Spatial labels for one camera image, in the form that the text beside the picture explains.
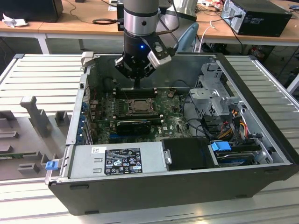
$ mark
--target motherboard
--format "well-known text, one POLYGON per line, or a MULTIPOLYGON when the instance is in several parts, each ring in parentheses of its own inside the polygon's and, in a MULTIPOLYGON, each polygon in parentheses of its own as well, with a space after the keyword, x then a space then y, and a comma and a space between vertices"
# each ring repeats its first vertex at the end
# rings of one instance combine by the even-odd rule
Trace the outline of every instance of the motherboard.
POLYGON ((147 94, 106 93, 92 105, 93 142, 132 143, 191 137, 182 117, 183 102, 182 95, 169 89, 147 94))

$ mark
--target label sticker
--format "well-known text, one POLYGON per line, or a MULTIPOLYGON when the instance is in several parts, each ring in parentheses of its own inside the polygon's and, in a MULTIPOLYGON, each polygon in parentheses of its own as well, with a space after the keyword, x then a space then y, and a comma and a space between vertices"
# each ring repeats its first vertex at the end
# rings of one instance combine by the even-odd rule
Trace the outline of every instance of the label sticker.
POLYGON ((106 175, 142 173, 140 148, 106 150, 104 171, 106 175))
POLYGON ((92 147, 92 154, 94 153, 105 153, 107 147, 92 147))

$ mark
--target black computer case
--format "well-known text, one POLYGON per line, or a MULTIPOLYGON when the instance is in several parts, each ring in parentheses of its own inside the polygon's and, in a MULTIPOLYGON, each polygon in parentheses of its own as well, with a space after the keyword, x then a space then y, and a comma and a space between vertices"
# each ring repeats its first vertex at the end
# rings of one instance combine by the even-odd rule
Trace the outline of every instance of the black computer case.
POLYGON ((225 22, 238 35, 279 37, 292 13, 267 0, 227 0, 221 17, 242 15, 225 22))
POLYGON ((61 0, 2 0, 2 14, 14 19, 27 21, 57 22, 63 11, 61 0))

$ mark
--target blue object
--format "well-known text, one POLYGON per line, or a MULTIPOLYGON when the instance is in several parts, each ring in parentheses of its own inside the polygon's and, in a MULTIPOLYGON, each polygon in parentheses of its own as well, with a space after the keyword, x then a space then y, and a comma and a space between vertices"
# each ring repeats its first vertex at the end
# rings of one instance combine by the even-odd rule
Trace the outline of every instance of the blue object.
POLYGON ((82 134, 83 133, 83 128, 78 128, 77 133, 82 134))
POLYGON ((179 45, 177 52, 185 52, 190 48, 193 40, 196 38, 198 27, 198 23, 195 22, 183 33, 178 40, 179 45))
POLYGON ((213 151, 231 151, 228 141, 215 141, 211 144, 213 151))
POLYGON ((80 120, 85 120, 85 118, 86 118, 85 115, 83 114, 80 115, 80 120))
POLYGON ((79 127, 84 127, 84 125, 85 125, 85 123, 83 121, 79 120, 78 126, 79 127))
POLYGON ((76 140, 78 143, 80 143, 80 142, 82 142, 83 138, 80 135, 77 135, 76 140))
POLYGON ((58 161, 49 161, 46 163, 46 170, 57 170, 58 161))
POLYGON ((82 110, 86 111, 86 109, 87 109, 87 103, 82 102, 82 110))

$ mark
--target wooden desk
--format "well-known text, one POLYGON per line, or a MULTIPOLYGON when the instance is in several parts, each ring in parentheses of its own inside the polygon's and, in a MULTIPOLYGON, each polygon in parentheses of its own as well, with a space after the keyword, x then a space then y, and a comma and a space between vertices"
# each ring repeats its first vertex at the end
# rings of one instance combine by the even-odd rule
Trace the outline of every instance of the wooden desk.
MULTIPOLYGON (((46 43, 47 38, 79 39, 105 39, 122 40, 123 33, 117 31, 117 25, 91 24, 94 19, 116 19, 116 11, 108 11, 108 5, 101 0, 86 0, 84 3, 76 3, 75 0, 62 0, 64 11, 57 23, 29 22, 29 26, 10 28, 0 23, 0 36, 31 37, 39 41, 42 52, 49 54, 46 43)), ((288 9, 289 1, 273 0, 273 2, 288 9)), ((213 12, 200 12, 198 21, 216 20, 220 17, 213 12)), ((205 34, 205 42, 235 43, 239 44, 230 27, 224 21, 213 23, 216 29, 209 29, 205 34)), ((198 35, 201 37, 209 23, 199 23, 198 35)), ((299 45, 299 19, 291 19, 280 37, 238 36, 243 44, 261 44, 272 46, 298 46, 299 45)))
MULTIPOLYGON (((285 7, 288 10, 288 4, 294 4, 290 1, 273 0, 277 5, 285 7)), ((197 14, 197 21, 211 21, 220 19, 213 12, 199 12, 197 14)), ((210 28, 206 31, 204 39, 206 42, 215 43, 239 43, 236 40, 232 30, 226 24, 225 21, 214 22, 215 29, 210 28)), ((210 23, 199 23, 199 30, 197 34, 201 37, 203 32, 210 23)), ((240 41, 244 44, 261 44, 261 45, 285 45, 285 46, 298 46, 299 45, 299 19, 290 19, 287 26, 283 30, 280 37, 268 37, 268 36, 244 36, 238 35, 240 41)))
POLYGON ((123 35, 117 31, 117 25, 95 25, 92 21, 99 18, 117 19, 116 11, 108 11, 108 6, 100 0, 87 0, 84 3, 76 3, 74 0, 62 0, 64 11, 58 22, 44 22, 39 28, 40 33, 59 34, 90 34, 90 35, 123 35))
POLYGON ((38 33, 38 29, 43 22, 28 22, 24 27, 8 27, 3 22, 0 22, 0 32, 17 32, 17 33, 38 33))

